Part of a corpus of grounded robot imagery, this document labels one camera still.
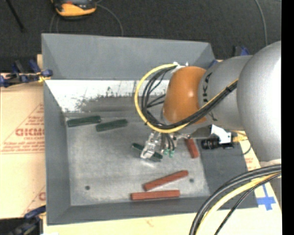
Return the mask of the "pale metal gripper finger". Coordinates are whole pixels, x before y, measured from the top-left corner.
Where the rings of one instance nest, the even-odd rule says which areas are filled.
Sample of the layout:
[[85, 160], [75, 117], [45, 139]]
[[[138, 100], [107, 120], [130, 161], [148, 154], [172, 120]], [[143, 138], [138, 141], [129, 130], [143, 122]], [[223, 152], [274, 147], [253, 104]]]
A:
[[153, 153], [160, 153], [162, 149], [162, 134], [159, 132], [152, 132], [150, 138], [150, 148]]
[[143, 159], [150, 159], [154, 154], [154, 141], [153, 138], [148, 139], [141, 151], [140, 157]]

